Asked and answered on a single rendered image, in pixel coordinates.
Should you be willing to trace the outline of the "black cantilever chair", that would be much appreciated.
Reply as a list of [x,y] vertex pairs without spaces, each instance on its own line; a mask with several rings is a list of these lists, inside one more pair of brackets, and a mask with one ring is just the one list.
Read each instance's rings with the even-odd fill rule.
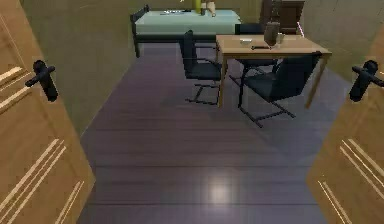
[[[278,101],[296,97],[302,93],[321,56],[320,51],[315,51],[304,55],[286,57],[280,63],[276,59],[271,59],[268,63],[255,63],[252,59],[239,59],[243,65],[243,72],[238,77],[237,82],[240,88],[238,108],[260,128],[263,127],[260,121],[267,118],[282,114],[294,118],[295,115],[279,105]],[[253,117],[242,107],[245,87],[251,89],[267,103],[277,107],[279,111]]]
[[[242,23],[235,25],[236,35],[263,35],[264,29],[259,23]],[[250,69],[261,66],[271,66],[277,63],[276,59],[238,59],[243,65],[243,72],[247,73]]]
[[200,58],[197,56],[196,41],[194,39],[194,32],[188,30],[182,36],[179,41],[180,52],[182,56],[183,68],[185,78],[189,80],[199,81],[212,81],[212,84],[200,84],[197,83],[198,88],[195,96],[190,99],[186,98],[187,102],[206,104],[206,105],[217,105],[219,96],[216,96],[216,101],[204,101],[200,100],[199,97],[205,88],[221,90],[220,85],[217,84],[221,80],[221,68],[222,65],[208,58]]

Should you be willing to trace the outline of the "light wooden table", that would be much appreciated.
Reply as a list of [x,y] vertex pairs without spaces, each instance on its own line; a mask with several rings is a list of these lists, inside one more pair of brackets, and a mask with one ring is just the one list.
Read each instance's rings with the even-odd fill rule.
[[[241,45],[240,39],[252,39],[250,45]],[[305,107],[310,108],[312,100],[317,91],[325,67],[332,52],[319,44],[302,37],[301,35],[285,35],[282,44],[277,44],[271,49],[252,50],[252,46],[268,46],[264,41],[263,35],[217,35],[216,36],[216,57],[222,57],[221,80],[219,91],[218,107],[223,105],[225,77],[230,59],[274,59],[303,55],[315,51],[320,51],[321,61],[319,71],[314,78],[312,88],[309,92]]]

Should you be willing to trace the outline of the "bed with pale blue cover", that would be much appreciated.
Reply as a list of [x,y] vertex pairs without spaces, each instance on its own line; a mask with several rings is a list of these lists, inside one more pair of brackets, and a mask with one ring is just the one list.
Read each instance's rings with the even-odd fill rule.
[[177,43],[188,30],[194,32],[194,39],[200,43],[213,43],[217,35],[235,33],[235,25],[241,23],[240,16],[233,10],[217,10],[212,17],[195,11],[183,15],[160,15],[148,5],[130,15],[135,55],[140,57],[140,43]]

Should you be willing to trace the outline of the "dark brown wooden cupboard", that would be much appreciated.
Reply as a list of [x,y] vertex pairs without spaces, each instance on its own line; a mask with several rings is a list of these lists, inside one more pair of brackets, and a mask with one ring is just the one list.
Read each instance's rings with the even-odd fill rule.
[[262,0],[259,22],[279,22],[280,32],[296,34],[305,0]]

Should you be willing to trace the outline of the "brown wooden room door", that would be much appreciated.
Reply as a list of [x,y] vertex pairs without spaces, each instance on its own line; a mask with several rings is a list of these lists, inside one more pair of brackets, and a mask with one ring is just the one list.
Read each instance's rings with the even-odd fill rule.
[[[384,24],[368,60],[378,63],[376,76],[384,80]],[[384,88],[371,83],[359,102],[349,92],[307,184],[327,224],[384,224]]]
[[25,86],[37,60],[54,66],[20,1],[0,0],[0,224],[77,224],[95,177],[58,89]]

